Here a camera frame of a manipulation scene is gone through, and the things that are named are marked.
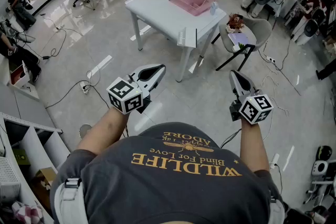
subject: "cardboard box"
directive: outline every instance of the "cardboard box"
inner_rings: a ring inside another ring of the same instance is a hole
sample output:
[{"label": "cardboard box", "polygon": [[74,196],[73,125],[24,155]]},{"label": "cardboard box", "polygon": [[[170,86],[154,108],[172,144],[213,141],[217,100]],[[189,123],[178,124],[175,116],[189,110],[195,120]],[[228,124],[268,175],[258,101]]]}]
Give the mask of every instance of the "cardboard box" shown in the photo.
[{"label": "cardboard box", "polygon": [[18,165],[28,165],[30,166],[29,159],[27,157],[25,150],[20,150],[18,148],[13,148],[13,153]]},{"label": "cardboard box", "polygon": [[55,178],[56,174],[54,170],[49,167],[40,169],[30,182],[31,190],[49,214],[51,214],[49,195],[51,185]]}]

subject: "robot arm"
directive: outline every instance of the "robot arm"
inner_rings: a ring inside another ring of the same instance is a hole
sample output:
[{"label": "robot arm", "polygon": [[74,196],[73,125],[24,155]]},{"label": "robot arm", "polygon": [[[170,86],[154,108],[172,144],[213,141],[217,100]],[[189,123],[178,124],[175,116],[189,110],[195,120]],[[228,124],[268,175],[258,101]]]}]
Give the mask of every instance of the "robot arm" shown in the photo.
[{"label": "robot arm", "polygon": [[268,96],[256,89],[254,83],[244,74],[230,71],[230,83],[237,100],[230,106],[233,121],[243,116],[250,124],[263,121],[273,110]]},{"label": "robot arm", "polygon": [[107,88],[111,104],[122,114],[137,109],[142,113],[150,104],[150,92],[155,89],[164,74],[165,65],[151,64],[135,69],[125,78],[117,78]]}]

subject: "gray chair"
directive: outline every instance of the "gray chair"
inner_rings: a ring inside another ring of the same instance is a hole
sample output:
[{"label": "gray chair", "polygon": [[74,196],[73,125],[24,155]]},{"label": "gray chair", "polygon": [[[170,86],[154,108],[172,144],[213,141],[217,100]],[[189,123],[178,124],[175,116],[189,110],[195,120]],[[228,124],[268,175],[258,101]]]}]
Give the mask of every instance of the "gray chair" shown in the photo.
[{"label": "gray chair", "polygon": [[241,63],[241,65],[238,68],[238,71],[240,71],[245,64],[246,60],[250,56],[250,54],[253,51],[258,50],[263,44],[266,43],[267,39],[270,37],[272,33],[272,26],[271,24],[264,20],[264,19],[250,19],[247,17],[244,17],[240,15],[240,17],[244,20],[244,24],[252,31],[252,33],[255,35],[257,39],[257,44],[256,45],[250,45],[246,44],[242,49],[240,49],[237,52],[233,51],[233,43],[227,36],[227,31],[226,31],[226,25],[220,25],[219,26],[219,34],[215,37],[215,39],[211,42],[211,44],[215,43],[216,40],[221,37],[224,47],[228,52],[233,53],[233,56],[228,59],[225,63],[223,63],[220,67],[216,69],[216,71],[219,71],[223,66],[231,62],[234,58],[236,58],[239,54],[244,54],[245,59]]}]

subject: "gray t-shirt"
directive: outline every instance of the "gray t-shirt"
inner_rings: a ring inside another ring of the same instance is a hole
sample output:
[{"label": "gray t-shirt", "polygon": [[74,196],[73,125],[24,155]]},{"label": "gray t-shirt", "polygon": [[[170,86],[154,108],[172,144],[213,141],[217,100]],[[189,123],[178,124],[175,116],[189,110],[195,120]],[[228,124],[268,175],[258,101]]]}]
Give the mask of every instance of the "gray t-shirt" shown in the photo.
[{"label": "gray t-shirt", "polygon": [[102,154],[72,152],[51,188],[83,182],[89,223],[268,223],[270,173],[252,173],[234,153],[184,123],[164,123],[122,139]]}]

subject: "black pants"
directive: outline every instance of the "black pants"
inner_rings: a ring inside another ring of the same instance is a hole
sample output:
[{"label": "black pants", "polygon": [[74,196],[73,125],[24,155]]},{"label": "black pants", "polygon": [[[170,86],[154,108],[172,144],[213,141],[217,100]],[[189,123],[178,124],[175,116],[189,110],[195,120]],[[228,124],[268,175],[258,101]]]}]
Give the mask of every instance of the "black pants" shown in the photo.
[{"label": "black pants", "polygon": [[16,46],[18,48],[18,51],[15,54],[7,56],[9,61],[17,66],[22,65],[23,61],[28,70],[33,74],[33,76],[37,76],[41,71],[41,68],[37,65],[38,57],[32,54],[29,50],[26,50],[19,45]]},{"label": "black pants", "polygon": [[335,71],[336,71],[336,59],[333,60],[330,64],[328,64],[323,70],[318,72],[319,79],[320,80],[325,79]]}]

